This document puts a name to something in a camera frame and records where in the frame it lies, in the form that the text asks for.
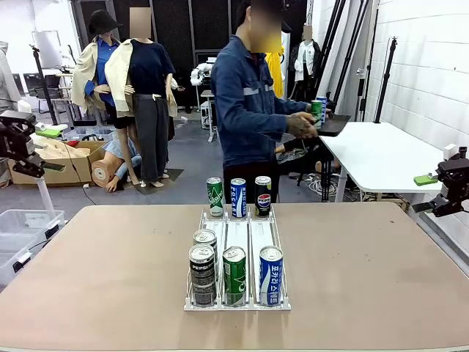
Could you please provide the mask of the person's right hand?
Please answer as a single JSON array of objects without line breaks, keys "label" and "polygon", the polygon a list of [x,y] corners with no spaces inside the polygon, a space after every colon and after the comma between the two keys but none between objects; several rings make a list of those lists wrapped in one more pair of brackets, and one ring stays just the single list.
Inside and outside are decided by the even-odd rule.
[{"label": "person's right hand", "polygon": [[297,112],[287,116],[287,133],[295,138],[318,137],[317,129],[314,127],[316,120],[307,112]]}]

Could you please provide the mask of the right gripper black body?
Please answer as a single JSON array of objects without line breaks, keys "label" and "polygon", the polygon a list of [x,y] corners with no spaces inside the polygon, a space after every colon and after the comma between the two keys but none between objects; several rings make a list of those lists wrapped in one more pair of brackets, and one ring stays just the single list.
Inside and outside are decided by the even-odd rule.
[{"label": "right gripper black body", "polygon": [[443,183],[440,197],[444,199],[443,204],[437,207],[438,213],[468,212],[462,206],[468,200],[467,151],[467,147],[459,147],[454,156],[438,164],[438,180]]}]

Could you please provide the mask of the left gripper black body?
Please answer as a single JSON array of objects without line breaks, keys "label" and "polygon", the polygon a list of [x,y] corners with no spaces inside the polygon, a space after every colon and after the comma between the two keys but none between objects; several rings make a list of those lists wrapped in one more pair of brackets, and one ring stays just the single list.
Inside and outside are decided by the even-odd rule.
[{"label": "left gripper black body", "polygon": [[34,155],[30,137],[35,132],[36,117],[32,113],[6,110],[1,113],[1,157],[27,161]]}]

